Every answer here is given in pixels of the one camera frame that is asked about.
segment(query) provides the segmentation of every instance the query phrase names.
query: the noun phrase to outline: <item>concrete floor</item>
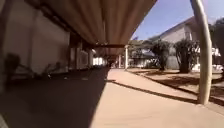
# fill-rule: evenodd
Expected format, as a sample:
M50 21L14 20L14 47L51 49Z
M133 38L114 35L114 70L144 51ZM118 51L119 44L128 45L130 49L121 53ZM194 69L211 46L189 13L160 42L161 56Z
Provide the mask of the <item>concrete floor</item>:
M222 107L196 105L193 95L123 70L64 78L31 81L0 96L9 128L224 127Z

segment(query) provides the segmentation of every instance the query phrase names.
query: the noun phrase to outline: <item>support pole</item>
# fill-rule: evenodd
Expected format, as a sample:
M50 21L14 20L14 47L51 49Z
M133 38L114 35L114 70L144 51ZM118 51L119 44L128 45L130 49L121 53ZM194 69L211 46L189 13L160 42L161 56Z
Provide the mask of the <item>support pole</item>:
M125 46L125 70L128 69L128 45Z
M6 34L6 24L9 18L9 13L12 7L12 0L3 0L1 3L2 8L0 8L0 93L3 93L5 91L5 80L6 76L4 74L4 40L5 40L5 34Z
M92 49L88 49L88 68L92 67L92 61L93 61Z
M121 68L121 55L118 56L118 68Z
M207 17L201 0L191 0L200 35L200 84L198 103L207 104L210 96L212 79L212 42Z

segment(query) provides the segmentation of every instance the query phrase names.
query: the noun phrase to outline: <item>awning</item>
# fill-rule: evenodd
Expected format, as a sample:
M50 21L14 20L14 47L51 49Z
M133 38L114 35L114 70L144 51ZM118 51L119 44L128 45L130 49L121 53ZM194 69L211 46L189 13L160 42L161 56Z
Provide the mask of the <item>awning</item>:
M127 44L156 0L42 0L92 44ZM117 50L104 50L117 54Z

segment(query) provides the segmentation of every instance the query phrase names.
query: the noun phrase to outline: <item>pavement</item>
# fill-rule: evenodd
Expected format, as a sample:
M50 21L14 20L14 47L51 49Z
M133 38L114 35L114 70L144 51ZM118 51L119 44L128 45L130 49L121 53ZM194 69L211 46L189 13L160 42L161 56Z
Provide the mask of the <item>pavement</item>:
M0 114L9 128L223 128L223 107L195 103L122 69L98 69L15 87L0 96Z

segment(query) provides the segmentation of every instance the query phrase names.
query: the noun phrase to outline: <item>tree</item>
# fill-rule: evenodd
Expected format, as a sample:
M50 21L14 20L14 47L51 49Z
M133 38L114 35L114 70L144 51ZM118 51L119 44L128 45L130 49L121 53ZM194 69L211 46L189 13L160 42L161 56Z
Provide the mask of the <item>tree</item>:
M189 73L196 63L198 43L183 39L174 45L181 73Z
M167 41L158 41L153 44L151 51L157 56L160 70L164 71L169 56L170 43Z

